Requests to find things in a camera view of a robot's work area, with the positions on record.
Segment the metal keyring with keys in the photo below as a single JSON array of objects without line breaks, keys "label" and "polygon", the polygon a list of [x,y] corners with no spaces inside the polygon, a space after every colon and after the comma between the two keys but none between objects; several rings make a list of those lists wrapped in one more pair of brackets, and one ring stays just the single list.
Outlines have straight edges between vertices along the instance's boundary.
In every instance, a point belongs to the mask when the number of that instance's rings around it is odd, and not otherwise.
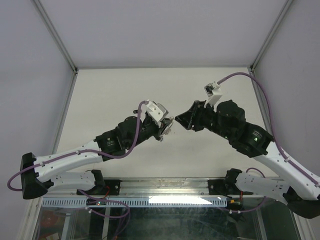
[{"label": "metal keyring with keys", "polygon": [[165,117],[161,122],[161,131],[159,135],[159,141],[162,142],[164,140],[164,136],[168,135],[171,132],[171,128],[174,124],[174,117],[170,116],[169,118]]}]

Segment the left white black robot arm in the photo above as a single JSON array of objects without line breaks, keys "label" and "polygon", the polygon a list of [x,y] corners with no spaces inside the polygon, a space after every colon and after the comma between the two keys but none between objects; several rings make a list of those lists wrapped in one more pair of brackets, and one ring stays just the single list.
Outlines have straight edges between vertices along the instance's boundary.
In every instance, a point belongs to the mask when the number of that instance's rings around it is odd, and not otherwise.
[{"label": "left white black robot arm", "polygon": [[80,189],[92,195],[102,193],[105,182],[101,171],[93,169],[80,173],[74,169],[123,158],[131,147],[151,137],[161,141],[172,122],[173,119],[167,117],[155,123],[148,115],[144,120],[129,116],[114,129],[78,148],[47,156],[35,156],[31,152],[24,154],[20,165],[23,199],[31,200],[67,189]]}]

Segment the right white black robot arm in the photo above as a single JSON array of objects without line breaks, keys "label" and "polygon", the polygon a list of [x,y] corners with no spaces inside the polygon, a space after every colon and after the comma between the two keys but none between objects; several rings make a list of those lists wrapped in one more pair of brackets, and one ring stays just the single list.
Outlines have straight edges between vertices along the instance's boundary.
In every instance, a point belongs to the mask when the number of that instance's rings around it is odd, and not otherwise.
[{"label": "right white black robot arm", "polygon": [[237,152],[262,163],[280,177],[272,180],[232,168],[223,180],[226,192],[249,192],[277,200],[306,219],[320,215],[319,177],[292,157],[283,157],[274,137],[247,122],[245,111],[232,100],[221,102],[216,108],[196,100],[189,110],[174,119],[186,130],[207,129],[217,134]]}]

